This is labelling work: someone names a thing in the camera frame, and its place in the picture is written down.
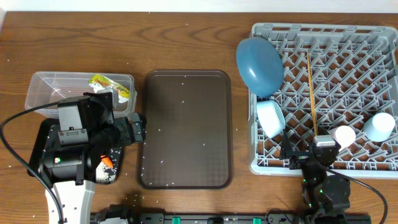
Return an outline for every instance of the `white mug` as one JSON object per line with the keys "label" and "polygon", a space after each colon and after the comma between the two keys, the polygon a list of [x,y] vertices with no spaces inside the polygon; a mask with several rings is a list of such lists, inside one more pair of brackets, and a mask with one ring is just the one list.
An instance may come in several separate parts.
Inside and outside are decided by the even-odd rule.
{"label": "white mug", "polygon": [[396,125],[395,119],[388,113],[377,113],[363,126],[363,132],[368,139],[375,142],[387,140]]}
{"label": "white mug", "polygon": [[265,134],[273,138],[285,128],[285,118],[279,105],[273,101],[257,102],[257,115]]}
{"label": "white mug", "polygon": [[341,149],[339,151],[354,143],[356,138],[354,129],[345,125],[329,130],[329,134],[338,144],[340,144]]}

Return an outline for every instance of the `gray dish rack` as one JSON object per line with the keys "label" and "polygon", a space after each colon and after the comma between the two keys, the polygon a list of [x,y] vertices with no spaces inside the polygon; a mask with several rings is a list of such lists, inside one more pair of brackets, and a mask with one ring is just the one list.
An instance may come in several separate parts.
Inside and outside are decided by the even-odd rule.
{"label": "gray dish rack", "polygon": [[280,161],[282,136],[269,138],[257,117],[258,101],[274,100],[282,109],[292,147],[302,149],[314,136],[308,87],[310,54],[317,123],[327,129],[354,128],[356,141],[331,166],[357,178],[398,179],[398,130],[382,143],[368,140],[364,122],[384,111],[397,121],[395,51],[398,31],[392,27],[257,23],[251,36],[267,39],[284,63],[284,83],[269,99],[249,91],[249,168],[257,175],[300,176]]}

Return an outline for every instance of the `blue oval object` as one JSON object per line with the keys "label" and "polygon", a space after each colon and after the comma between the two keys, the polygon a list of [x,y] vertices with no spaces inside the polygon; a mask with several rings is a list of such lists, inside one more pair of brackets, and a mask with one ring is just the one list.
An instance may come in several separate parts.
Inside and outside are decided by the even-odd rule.
{"label": "blue oval object", "polygon": [[243,82],[257,96],[272,96],[282,86],[282,60],[266,39],[251,37],[242,40],[236,49],[236,63]]}

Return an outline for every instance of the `wooden table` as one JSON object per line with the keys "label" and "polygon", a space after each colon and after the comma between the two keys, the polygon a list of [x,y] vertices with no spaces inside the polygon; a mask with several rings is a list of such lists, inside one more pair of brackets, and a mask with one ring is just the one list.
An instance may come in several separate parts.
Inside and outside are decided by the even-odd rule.
{"label": "wooden table", "polygon": [[[299,212],[305,208],[302,178],[258,176],[249,171],[248,89],[239,76],[235,51],[256,22],[398,27],[398,15],[8,12],[0,34],[0,120],[24,110],[30,78],[37,71],[131,74],[139,93],[136,111],[142,111],[143,81],[149,72],[223,70],[231,78],[233,99],[232,184],[224,190],[144,190],[136,181],[137,145],[133,145],[126,149],[118,181],[96,186],[91,211],[122,203],[176,213],[266,213],[271,208]],[[43,119],[31,113],[6,126],[10,144],[26,160]],[[0,223],[47,223],[44,188],[3,145],[0,161]],[[397,220],[398,181],[365,182],[387,198],[388,222]],[[379,223],[383,205],[376,194],[352,183],[349,199],[349,212],[369,213]]]}

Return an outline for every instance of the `empty tray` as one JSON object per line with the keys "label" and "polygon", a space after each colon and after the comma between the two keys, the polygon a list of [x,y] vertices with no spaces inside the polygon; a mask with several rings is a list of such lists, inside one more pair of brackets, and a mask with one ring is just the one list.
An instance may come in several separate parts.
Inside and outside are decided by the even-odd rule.
{"label": "empty tray", "polygon": [[222,71],[159,70],[146,78],[146,189],[222,189],[232,180],[231,84]]}

